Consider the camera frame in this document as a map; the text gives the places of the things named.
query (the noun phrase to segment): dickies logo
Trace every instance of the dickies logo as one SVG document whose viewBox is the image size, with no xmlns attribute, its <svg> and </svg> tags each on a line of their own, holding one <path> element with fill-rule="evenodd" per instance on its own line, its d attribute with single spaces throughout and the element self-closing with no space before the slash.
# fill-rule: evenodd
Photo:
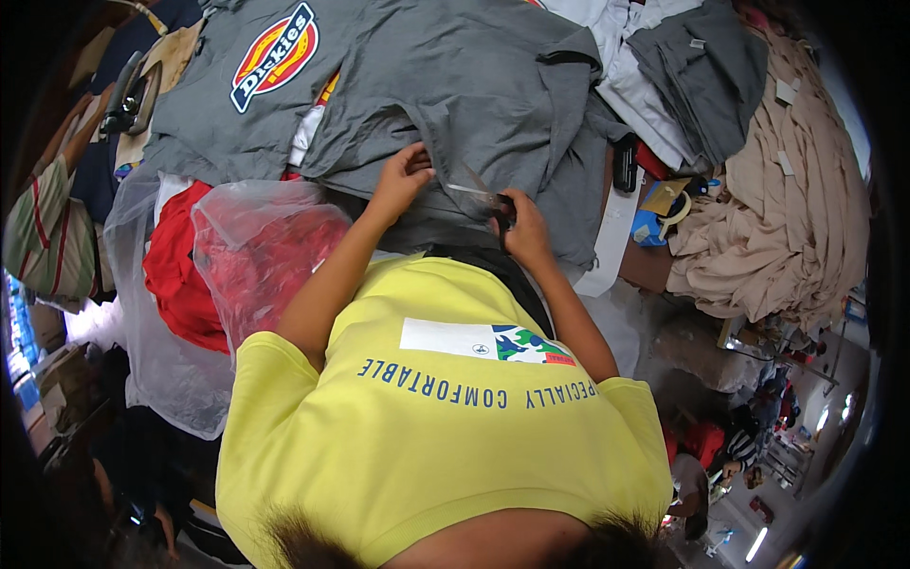
<svg viewBox="0 0 910 569">
<path fill-rule="evenodd" d="M 319 46 L 319 29 L 306 2 L 301 2 L 290 17 L 277 21 L 247 50 L 234 79 L 230 100 L 240 113 L 247 112 L 249 101 L 285 85 L 303 69 Z"/>
</svg>

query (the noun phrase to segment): yellow t-shirt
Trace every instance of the yellow t-shirt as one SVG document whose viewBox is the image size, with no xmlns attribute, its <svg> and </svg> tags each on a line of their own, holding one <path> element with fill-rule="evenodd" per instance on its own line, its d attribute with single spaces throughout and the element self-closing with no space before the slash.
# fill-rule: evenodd
<svg viewBox="0 0 910 569">
<path fill-rule="evenodd" d="M 450 259 L 370 265 L 321 375 L 271 332 L 237 366 L 217 514 L 257 567 L 274 563 L 263 521 L 281 509 L 379 566 L 484 513 L 656 522 L 672 498 L 647 384 L 595 385 L 496 277 Z"/>
</svg>

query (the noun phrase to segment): striped shirt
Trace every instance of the striped shirt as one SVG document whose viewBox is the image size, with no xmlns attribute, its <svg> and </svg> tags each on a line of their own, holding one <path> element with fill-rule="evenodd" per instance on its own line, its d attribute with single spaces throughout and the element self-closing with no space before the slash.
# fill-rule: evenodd
<svg viewBox="0 0 910 569">
<path fill-rule="evenodd" d="M 112 290 L 101 232 L 86 206 L 69 197 L 66 160 L 39 162 L 6 219 L 3 264 L 29 289 L 45 294 L 92 297 Z M 98 244 L 101 281 L 96 270 Z"/>
<path fill-rule="evenodd" d="M 739 461 L 743 467 L 743 472 L 755 463 L 758 458 L 758 449 L 755 447 L 755 439 L 746 434 L 745 431 L 738 431 L 727 445 L 727 454 L 735 461 Z"/>
</svg>

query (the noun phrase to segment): plastic bag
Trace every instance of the plastic bag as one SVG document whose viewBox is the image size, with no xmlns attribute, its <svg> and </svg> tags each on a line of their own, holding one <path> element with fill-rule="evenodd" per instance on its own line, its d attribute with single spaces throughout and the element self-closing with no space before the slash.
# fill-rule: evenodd
<svg viewBox="0 0 910 569">
<path fill-rule="evenodd" d="M 233 358 L 250 334 L 274 330 L 291 299 L 344 237 L 350 219 L 303 180 L 212 188 L 193 206 L 193 260 Z"/>
<path fill-rule="evenodd" d="M 132 374 L 128 404 L 151 407 L 178 429 L 211 441 L 224 431 L 234 373 L 227 354 L 175 336 L 146 289 L 142 258 L 159 187 L 157 173 L 139 166 L 120 184 L 105 223 Z"/>
</svg>

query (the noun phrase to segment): scissors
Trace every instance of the scissors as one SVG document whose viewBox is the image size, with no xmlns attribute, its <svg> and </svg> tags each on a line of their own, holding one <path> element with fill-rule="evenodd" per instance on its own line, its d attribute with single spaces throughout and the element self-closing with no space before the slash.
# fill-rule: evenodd
<svg viewBox="0 0 910 569">
<path fill-rule="evenodd" d="M 468 188 L 458 184 L 446 184 L 446 186 L 450 189 L 476 194 L 486 203 L 489 208 L 488 217 L 495 218 L 500 229 L 500 250 L 503 253 L 508 253 L 509 251 L 506 250 L 506 231 L 515 225 L 515 202 L 505 194 L 491 193 L 477 172 L 470 169 L 470 166 L 465 164 L 464 161 L 461 162 L 461 165 L 468 171 L 468 175 L 476 188 Z"/>
</svg>

